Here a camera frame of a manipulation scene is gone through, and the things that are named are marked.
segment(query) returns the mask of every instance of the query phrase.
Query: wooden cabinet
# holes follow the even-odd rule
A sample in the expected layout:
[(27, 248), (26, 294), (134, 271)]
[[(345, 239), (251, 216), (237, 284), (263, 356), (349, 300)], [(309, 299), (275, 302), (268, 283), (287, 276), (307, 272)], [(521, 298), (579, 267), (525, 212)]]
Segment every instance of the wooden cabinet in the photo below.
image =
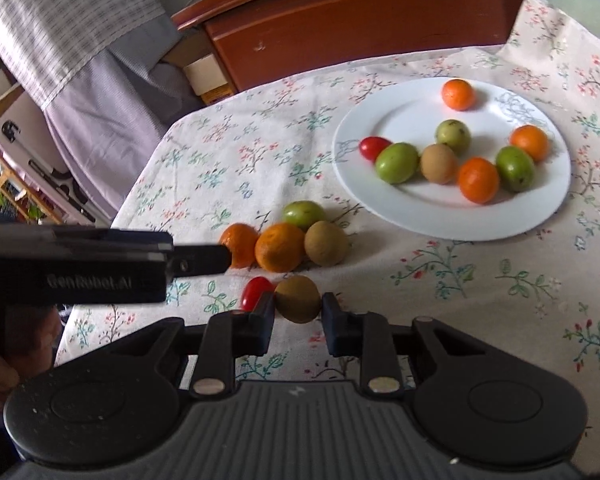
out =
[(522, 0), (203, 0), (201, 25), (242, 91), (348, 60), (504, 43)]

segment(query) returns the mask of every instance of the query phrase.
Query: white plate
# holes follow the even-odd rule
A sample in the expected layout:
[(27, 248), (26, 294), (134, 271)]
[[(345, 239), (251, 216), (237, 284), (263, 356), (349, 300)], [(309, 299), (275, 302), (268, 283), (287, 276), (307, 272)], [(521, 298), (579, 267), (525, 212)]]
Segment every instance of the white plate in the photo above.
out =
[[(436, 238), (484, 241), (507, 238), (547, 220), (567, 195), (571, 163), (564, 140), (549, 118), (519, 95), (489, 83), (468, 80), (477, 92), (477, 105), (455, 112), (440, 97), (448, 77), (433, 77), (389, 86), (367, 97), (342, 120), (333, 141), (334, 166), (342, 185), (369, 211), (410, 231)], [(435, 142), (436, 127), (458, 119), (472, 133), (472, 156), (492, 162), (522, 124), (542, 128), (553, 143), (552, 154), (536, 166), (531, 189), (511, 195), (499, 192), (492, 203), (474, 205), (457, 186), (430, 184), (422, 177), (391, 186), (380, 180), (374, 166), (358, 151), (368, 136), (410, 142), (419, 152)]]

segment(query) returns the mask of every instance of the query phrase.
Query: brown kiwi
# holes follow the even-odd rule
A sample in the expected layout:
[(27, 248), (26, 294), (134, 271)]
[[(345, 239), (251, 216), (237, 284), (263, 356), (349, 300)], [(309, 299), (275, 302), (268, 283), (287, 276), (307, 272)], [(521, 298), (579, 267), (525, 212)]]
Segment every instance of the brown kiwi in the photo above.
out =
[(339, 264), (348, 250), (349, 239), (346, 233), (331, 222), (316, 222), (304, 236), (304, 252), (314, 264), (321, 267)]
[(306, 276), (291, 276), (275, 291), (276, 308), (293, 323), (309, 323), (320, 313), (322, 301), (315, 283)]
[(427, 146), (420, 157), (420, 173), (434, 184), (448, 184), (458, 172), (458, 158), (446, 144)]

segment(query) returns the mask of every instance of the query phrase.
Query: red cherry tomato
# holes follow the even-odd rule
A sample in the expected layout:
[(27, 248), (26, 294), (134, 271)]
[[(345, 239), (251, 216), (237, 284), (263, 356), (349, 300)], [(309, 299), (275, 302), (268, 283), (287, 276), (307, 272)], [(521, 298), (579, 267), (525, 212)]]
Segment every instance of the red cherry tomato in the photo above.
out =
[(258, 276), (257, 278), (249, 280), (249, 283), (247, 283), (242, 291), (242, 297), (240, 298), (240, 309), (245, 312), (251, 312), (254, 308), (256, 308), (258, 300), (260, 299), (260, 295), (263, 292), (273, 292), (274, 290), (276, 290), (275, 285), (273, 285), (273, 283), (263, 276)]
[(375, 162), (378, 155), (380, 155), (380, 152), (391, 143), (390, 140), (383, 137), (365, 137), (365, 139), (360, 141), (358, 149), (360, 150), (360, 154), (365, 157), (366, 160)]

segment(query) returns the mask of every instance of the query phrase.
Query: green fruit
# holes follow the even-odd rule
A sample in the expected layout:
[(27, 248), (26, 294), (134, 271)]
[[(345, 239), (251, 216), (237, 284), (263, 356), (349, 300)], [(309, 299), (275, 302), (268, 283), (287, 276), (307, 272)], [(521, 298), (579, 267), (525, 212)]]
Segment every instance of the green fruit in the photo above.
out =
[(471, 144), (471, 132), (462, 121), (447, 119), (436, 128), (436, 142), (446, 144), (456, 155), (462, 155)]
[(292, 202), (282, 210), (283, 221), (301, 228), (302, 231), (307, 231), (313, 224), (326, 218), (327, 215), (324, 209), (311, 200)]
[(376, 158), (376, 173), (389, 184), (409, 180), (418, 168), (418, 150), (406, 142), (387, 146)]
[(505, 146), (498, 152), (496, 168), (502, 185), (515, 193), (529, 189), (536, 176), (533, 159), (517, 146)]

